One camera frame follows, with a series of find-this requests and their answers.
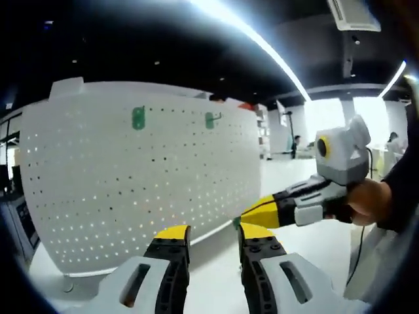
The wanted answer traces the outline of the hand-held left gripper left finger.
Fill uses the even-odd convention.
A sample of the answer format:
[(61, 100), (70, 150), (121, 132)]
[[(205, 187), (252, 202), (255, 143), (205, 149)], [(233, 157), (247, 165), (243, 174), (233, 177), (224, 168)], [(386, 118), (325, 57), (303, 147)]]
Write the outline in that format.
[(101, 283), (89, 313), (182, 313), (190, 281), (189, 225), (157, 233), (143, 256), (130, 258)]

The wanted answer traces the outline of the person's right hand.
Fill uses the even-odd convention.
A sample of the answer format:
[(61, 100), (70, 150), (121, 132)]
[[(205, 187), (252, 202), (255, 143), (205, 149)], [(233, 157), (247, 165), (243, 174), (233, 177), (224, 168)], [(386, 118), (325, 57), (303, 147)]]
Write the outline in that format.
[(352, 222), (368, 226), (388, 218), (392, 192), (385, 182), (365, 179), (350, 190), (347, 201), (352, 208)]

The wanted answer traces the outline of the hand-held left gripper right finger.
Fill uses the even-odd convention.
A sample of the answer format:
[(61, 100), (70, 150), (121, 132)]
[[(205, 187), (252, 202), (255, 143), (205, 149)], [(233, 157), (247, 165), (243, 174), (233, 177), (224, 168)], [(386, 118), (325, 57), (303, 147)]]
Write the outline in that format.
[(289, 254), (264, 227), (238, 227), (241, 279), (250, 313), (336, 313), (337, 294), (326, 274)]

